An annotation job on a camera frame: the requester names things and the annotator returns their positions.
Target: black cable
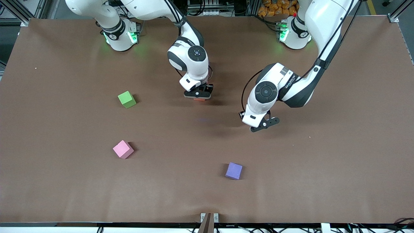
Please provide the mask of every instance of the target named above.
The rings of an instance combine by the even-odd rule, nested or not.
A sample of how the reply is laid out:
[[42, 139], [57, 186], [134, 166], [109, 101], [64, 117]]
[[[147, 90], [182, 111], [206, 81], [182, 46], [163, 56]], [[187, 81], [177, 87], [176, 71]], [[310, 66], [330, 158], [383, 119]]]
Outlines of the black cable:
[[300, 227], [299, 227], [299, 229], [301, 229], [301, 230], [303, 230], [303, 231], [305, 231], [305, 232], [307, 232], [307, 233], [311, 233], [310, 231], [305, 230], [305, 229], [303, 229], [303, 228], [300, 228]]
[[183, 77], [183, 75], [177, 69], [176, 69], [176, 71], [181, 77]]
[[96, 231], [96, 233], [103, 233], [104, 232], [104, 227], [100, 226], [98, 227], [98, 230]]
[[366, 228], [367, 230], [369, 230], [371, 233], [376, 233], [375, 231], [373, 231], [371, 228], [369, 228], [369, 227], [366, 227], [366, 226], [364, 226], [364, 225], [362, 225], [362, 224], [360, 224], [363, 228]]
[[204, 12], [205, 8], [206, 8], [206, 1], [205, 0], [200, 0], [200, 10], [198, 10], [195, 15], [192, 15], [190, 13], [188, 13], [188, 14], [191, 15], [191, 16], [199, 16]]
[[121, 10], [124, 12], [125, 17], [128, 17], [128, 13], [124, 10], [124, 8], [121, 7], [121, 4], [119, 4], [119, 2], [117, 0], [115, 0], [115, 3], [119, 6], [119, 8], [121, 8]]
[[247, 85], [249, 85], [250, 81], [256, 76], [258, 75], [260, 72], [262, 72], [263, 70], [257, 72], [255, 75], [253, 75], [249, 81], [247, 81], [246, 85], [243, 88], [243, 92], [241, 93], [241, 107], [243, 108], [243, 112], [246, 111], [246, 109], [244, 109], [244, 104], [243, 104], [243, 96], [244, 96], [244, 91], [246, 90]]
[[328, 42], [326, 43], [325, 47], [322, 49], [320, 55], [318, 56], [318, 59], [321, 58], [323, 52], [325, 52], [325, 49], [328, 47], [329, 43], [333, 40], [333, 38], [335, 37], [335, 34], [338, 32], [338, 30], [341, 28], [342, 24], [345, 21], [345, 18], [348, 16], [349, 12], [352, 9], [352, 5], [354, 4], [354, 0], [351, 1], [351, 4], [349, 5], [349, 8], [347, 10], [347, 13], [345, 14], [345, 16], [342, 18], [341, 23], [339, 23], [338, 27], [336, 28], [335, 32], [332, 34], [331, 38], [329, 38]]
[[[332, 41], [332, 39], [334, 38], [335, 34], [336, 34], [336, 33], [338, 32], [338, 30], [341, 28], [342, 24], [343, 24], [343, 23], [344, 23], [344, 21], [345, 21], [346, 16], [349, 14], [349, 12], [350, 12], [350, 11], [351, 11], [351, 9], [352, 9], [352, 5], [353, 5], [353, 4], [354, 4], [354, 0], [352, 0], [351, 4], [349, 5], [349, 8], [348, 8], [348, 10], [347, 10], [347, 13], [346, 13], [345, 17], [342, 19], [341, 23], [340, 23], [340, 24], [338, 25], [338, 27], [336, 28], [336, 30], [335, 30], [335, 32], [334, 32], [334, 34], [332, 34], [331, 38], [330, 38], [330, 39], [329, 39], [329, 41], [326, 43], [325, 47], [322, 49], [322, 52], [319, 54], [319, 56], [318, 56], [317, 60], [321, 58], [321, 56], [322, 56], [323, 52], [324, 52], [324, 51], [325, 51], [325, 49], [328, 47], [329, 43], [330, 43], [330, 42]], [[359, 3], [359, 6], [358, 6], [358, 8], [357, 8], [357, 10], [356, 10], [356, 12], [355, 12], [355, 15], [354, 15], [354, 17], [352, 18], [351, 23], [349, 24], [349, 26], [348, 26], [348, 28], [347, 28], [347, 30], [346, 30], [346, 32], [345, 32], [345, 34], [344, 34], [344, 36], [343, 36], [343, 38], [342, 38], [341, 42], [339, 43], [339, 46], [341, 46], [342, 42], [344, 41], [345, 37], [347, 36], [347, 33], [348, 33], [349, 29], [351, 28], [352, 22], [354, 21], [355, 16], [356, 16], [356, 14], [358, 13], [359, 8], [361, 7], [361, 4], [362, 4], [362, 0], [360, 0], [360, 3]], [[309, 72], [313, 69], [313, 67], [314, 67], [314, 65], [313, 65], [311, 68], [309, 68], [309, 70], [308, 70], [308, 71], [306, 71], [306, 73], [305, 73], [304, 75], [302, 75], [302, 76], [301, 76], [301, 78], [299, 78], [297, 81], [299, 81], [299, 80], [301, 80], [302, 78], [306, 77], [306, 76], [309, 74]]]
[[263, 19], [264, 20], [264, 23], [265, 23], [265, 25], [267, 26], [267, 28], [269, 28], [272, 32], [279, 32], [279, 31], [277, 31], [277, 30], [275, 30], [275, 29], [273, 29], [273, 28], [271, 28], [268, 24], [267, 24], [267, 22], [266, 22], [266, 20], [265, 19]]
[[[167, 6], [168, 6], [168, 8], [170, 9], [170, 11], [171, 11], [171, 13], [173, 14], [173, 16], [174, 16], [174, 19], [176, 20], [176, 23], [178, 23], [178, 22], [180, 22], [179, 21], [179, 15], [178, 15], [178, 12], [177, 12], [177, 10], [175, 9], [175, 7], [173, 7], [173, 6], [170, 6], [170, 4], [168, 3], [169, 1], [168, 0], [164, 0], [164, 2], [165, 2], [165, 4], [167, 4]], [[178, 36], [180, 36], [181, 35], [181, 27], [179, 27], [178, 28]]]
[[403, 222], [408, 221], [408, 220], [414, 220], [414, 218], [405, 218], [405, 219], [402, 219], [398, 222], [395, 222], [394, 224], [400, 224], [400, 223], [403, 223]]
[[247, 16], [253, 16], [253, 17], [255, 17], [256, 19], [258, 19], [258, 20], [260, 20], [260, 21], [262, 21], [262, 22], [266, 22], [266, 23], [268, 23], [268, 24], [273, 24], [273, 25], [276, 25], [276, 23], [275, 22], [270, 22], [270, 21], [267, 21], [267, 20], [265, 20], [264, 18], [260, 18], [259, 16], [257, 16], [257, 15], [247, 15]]
[[[211, 70], [211, 75], [210, 75], [210, 77], [208, 77], [208, 79], [207, 80], [210, 80], [211, 79], [211, 77], [213, 76], [213, 68], [211, 68], [211, 66], [209, 65], [208, 66], [208, 68]], [[183, 77], [183, 75], [180, 73], [180, 71], [178, 70], [178, 69], [176, 69], [176, 68], [174, 68], [176, 71], [177, 71], [177, 73], [181, 76], [181, 77]]]
[[264, 231], [262, 231], [262, 229], [260, 229], [260, 228], [255, 228], [255, 229], [253, 229], [252, 230], [252, 232], [254, 232], [255, 230], [259, 230], [261, 233], [265, 233]]
[[211, 75], [210, 75], [210, 77], [208, 77], [207, 80], [210, 80], [210, 78], [213, 77], [213, 68], [211, 68], [210, 65], [208, 65], [208, 68], [211, 70]]

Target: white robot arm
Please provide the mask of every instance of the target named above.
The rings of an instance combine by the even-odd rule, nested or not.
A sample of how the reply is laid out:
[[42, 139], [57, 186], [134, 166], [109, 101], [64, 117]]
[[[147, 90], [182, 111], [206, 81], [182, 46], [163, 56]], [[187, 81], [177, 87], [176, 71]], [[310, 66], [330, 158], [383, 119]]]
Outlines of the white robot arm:
[[[104, 3], [107, 0], [66, 0], [75, 14], [93, 17], [102, 28], [108, 44], [117, 51], [125, 51], [137, 43], [136, 23], [120, 18], [116, 10]], [[178, 28], [179, 36], [167, 52], [170, 64], [186, 74], [180, 84], [185, 97], [209, 99], [213, 85], [207, 84], [208, 55], [201, 33], [170, 0], [121, 0], [128, 11], [141, 20], [167, 17]]]
[[328, 68], [342, 41], [343, 19], [358, 0], [313, 0], [305, 15], [305, 25], [318, 46], [318, 58], [303, 77], [295, 74], [280, 63], [266, 66], [251, 91], [246, 111], [240, 113], [243, 122], [251, 131], [277, 124], [276, 117], [265, 119], [277, 100], [289, 107], [303, 107], [312, 97], [321, 76]]

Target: brown table surface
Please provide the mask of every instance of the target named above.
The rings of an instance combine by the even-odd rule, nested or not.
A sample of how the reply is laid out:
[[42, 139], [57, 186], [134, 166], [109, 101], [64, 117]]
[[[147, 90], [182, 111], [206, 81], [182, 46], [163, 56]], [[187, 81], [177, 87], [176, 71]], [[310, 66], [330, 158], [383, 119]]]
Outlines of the brown table surface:
[[[93, 20], [32, 20], [0, 82], [0, 221], [391, 223], [414, 215], [414, 78], [397, 24], [358, 17], [310, 103], [272, 109], [251, 133], [246, 81], [317, 56], [277, 43], [255, 18], [200, 17], [213, 97], [183, 97], [166, 52], [177, 29], [146, 22], [116, 52]], [[125, 109], [117, 95], [139, 103]], [[119, 159], [121, 140], [137, 150]], [[241, 180], [223, 176], [243, 165]]]

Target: cube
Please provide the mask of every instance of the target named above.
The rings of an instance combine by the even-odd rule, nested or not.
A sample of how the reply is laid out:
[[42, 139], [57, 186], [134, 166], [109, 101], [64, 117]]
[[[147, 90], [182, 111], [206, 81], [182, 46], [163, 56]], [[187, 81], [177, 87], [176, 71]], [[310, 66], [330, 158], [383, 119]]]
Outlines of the cube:
[[134, 97], [129, 93], [129, 91], [126, 91], [118, 96], [119, 101], [121, 101], [121, 104], [125, 108], [130, 108], [137, 104]]
[[134, 152], [134, 149], [132, 149], [128, 143], [122, 140], [120, 143], [118, 143], [118, 145], [116, 145], [113, 148], [113, 151], [115, 151], [118, 157], [126, 159], [128, 156], [132, 154], [132, 152]]
[[235, 163], [230, 163], [226, 172], [226, 176], [231, 179], [240, 179], [240, 173], [243, 166]]

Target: purple cube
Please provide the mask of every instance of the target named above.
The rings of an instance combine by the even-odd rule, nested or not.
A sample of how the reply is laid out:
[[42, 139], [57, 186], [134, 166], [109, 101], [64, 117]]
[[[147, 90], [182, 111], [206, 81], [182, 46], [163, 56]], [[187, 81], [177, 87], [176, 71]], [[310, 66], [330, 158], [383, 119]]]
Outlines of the purple cube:
[[226, 176], [231, 179], [238, 180], [240, 179], [241, 169], [243, 168], [242, 165], [230, 163], [229, 167], [226, 172]]

